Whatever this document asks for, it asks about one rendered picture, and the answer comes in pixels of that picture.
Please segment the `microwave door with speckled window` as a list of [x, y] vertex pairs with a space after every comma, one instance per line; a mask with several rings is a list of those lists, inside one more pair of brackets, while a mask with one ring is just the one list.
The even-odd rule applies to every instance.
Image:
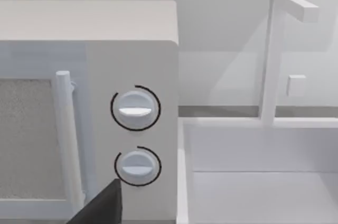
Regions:
[[55, 74], [70, 72], [77, 131], [85, 68], [80, 41], [0, 42], [0, 223], [76, 213], [67, 196]]

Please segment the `white microwave knob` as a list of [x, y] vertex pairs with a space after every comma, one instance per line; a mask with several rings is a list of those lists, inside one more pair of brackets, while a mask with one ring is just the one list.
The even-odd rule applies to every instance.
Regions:
[[151, 154], [132, 151], [118, 162], [120, 176], [132, 184], [144, 184], [152, 180], [157, 171], [157, 162]]
[[140, 129], [152, 123], [155, 104], [150, 95], [132, 90], [117, 97], [114, 114], [124, 126]]

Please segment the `white sink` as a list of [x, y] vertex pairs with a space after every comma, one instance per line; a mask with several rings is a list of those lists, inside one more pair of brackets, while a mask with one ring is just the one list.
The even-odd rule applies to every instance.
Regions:
[[180, 118], [186, 224], [338, 224], [338, 119]]

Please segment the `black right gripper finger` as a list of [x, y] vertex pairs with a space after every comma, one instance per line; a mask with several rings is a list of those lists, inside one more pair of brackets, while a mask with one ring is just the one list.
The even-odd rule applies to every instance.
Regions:
[[121, 180], [114, 179], [65, 224], [121, 224]]

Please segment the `tall white tap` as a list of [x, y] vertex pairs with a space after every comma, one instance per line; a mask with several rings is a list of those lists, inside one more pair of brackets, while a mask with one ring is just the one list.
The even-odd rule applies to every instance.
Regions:
[[275, 120], [286, 15], [302, 23], [316, 23], [319, 12], [319, 6], [307, 0], [270, 0], [269, 2], [259, 104], [259, 117], [265, 127], [272, 126]]

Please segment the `pale microwave oven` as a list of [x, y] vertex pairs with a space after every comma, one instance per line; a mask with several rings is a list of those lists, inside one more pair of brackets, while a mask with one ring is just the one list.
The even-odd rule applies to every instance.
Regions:
[[[175, 2], [0, 0], [3, 41], [85, 44], [86, 77], [77, 97], [84, 206], [111, 181], [120, 179], [121, 224], [176, 224], [179, 39]], [[124, 126], [114, 114], [117, 97], [132, 90], [150, 95], [155, 104], [152, 123], [140, 129]], [[132, 151], [151, 154], [157, 162], [149, 182], [132, 184], [120, 176], [118, 162]], [[0, 224], [65, 224], [70, 219], [7, 219]]]

